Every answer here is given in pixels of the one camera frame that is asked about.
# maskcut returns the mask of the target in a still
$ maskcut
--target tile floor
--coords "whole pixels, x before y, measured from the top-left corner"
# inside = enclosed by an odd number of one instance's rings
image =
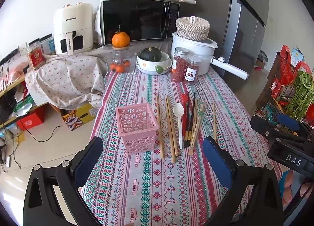
[[[235,92],[250,114],[255,111],[255,101],[264,88],[266,81],[266,74],[254,71],[247,84]],[[78,129],[70,131],[60,115],[47,106],[44,124],[32,128],[30,132],[37,139],[45,140],[50,137],[53,128],[60,125],[61,127],[55,130],[52,138],[47,142],[39,143],[29,133],[24,132],[25,140],[20,142],[15,152],[15,159],[20,164],[21,169],[18,168],[13,157],[11,158],[10,168],[5,169],[6,173],[0,169],[0,202],[18,225],[23,225],[25,191],[33,166],[42,164],[43,167],[54,167],[60,165],[63,160],[71,160],[89,142],[93,124],[94,121],[90,121]],[[13,151],[13,140],[7,144],[6,154],[8,155]],[[56,187],[55,191],[66,219],[76,224],[59,188]]]

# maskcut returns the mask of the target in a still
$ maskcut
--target red box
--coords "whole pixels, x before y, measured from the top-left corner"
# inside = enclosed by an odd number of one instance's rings
[[[21,130],[30,129],[44,123],[45,106],[37,108],[33,113],[19,119],[16,123]]]

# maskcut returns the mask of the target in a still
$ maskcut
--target white plastic spoon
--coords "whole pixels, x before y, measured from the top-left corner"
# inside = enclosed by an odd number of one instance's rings
[[[179,146],[180,149],[183,149],[183,133],[182,133],[182,122],[181,116],[184,115],[184,108],[181,103],[175,103],[173,106],[173,113],[176,117],[178,117],[178,125],[179,125]]]

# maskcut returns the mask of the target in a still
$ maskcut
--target woven basket lid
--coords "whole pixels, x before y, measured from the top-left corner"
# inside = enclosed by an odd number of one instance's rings
[[[175,21],[175,25],[177,28],[197,33],[207,32],[210,28],[208,21],[195,16],[178,18]]]

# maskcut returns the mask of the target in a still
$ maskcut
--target woven basket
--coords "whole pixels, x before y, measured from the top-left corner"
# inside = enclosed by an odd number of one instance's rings
[[[195,16],[179,18],[175,25],[178,36],[195,41],[205,40],[210,27],[208,21]]]

